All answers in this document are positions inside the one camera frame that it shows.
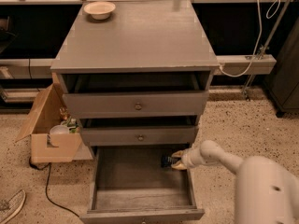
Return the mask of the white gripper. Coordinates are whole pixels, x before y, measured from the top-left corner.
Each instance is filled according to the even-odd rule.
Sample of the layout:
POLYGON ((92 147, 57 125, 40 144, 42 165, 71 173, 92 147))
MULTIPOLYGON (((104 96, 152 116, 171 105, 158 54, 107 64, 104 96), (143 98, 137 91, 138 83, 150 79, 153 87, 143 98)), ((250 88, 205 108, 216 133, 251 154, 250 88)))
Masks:
POLYGON ((171 157, 181 158, 181 161, 177 161, 171 165, 173 169, 180 171, 195 168, 206 163, 205 159, 201 155, 199 147, 176 151, 171 155, 171 157))

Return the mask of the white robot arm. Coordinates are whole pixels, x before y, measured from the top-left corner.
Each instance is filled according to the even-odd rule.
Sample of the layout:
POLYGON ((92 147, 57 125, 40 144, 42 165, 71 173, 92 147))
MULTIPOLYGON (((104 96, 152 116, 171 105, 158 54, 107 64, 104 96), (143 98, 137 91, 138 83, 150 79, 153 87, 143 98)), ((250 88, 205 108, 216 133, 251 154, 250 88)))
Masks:
POLYGON ((235 175, 235 224, 294 224, 299 219, 299 178, 275 161, 242 159, 211 140, 171 157, 177 170, 220 164, 235 175))

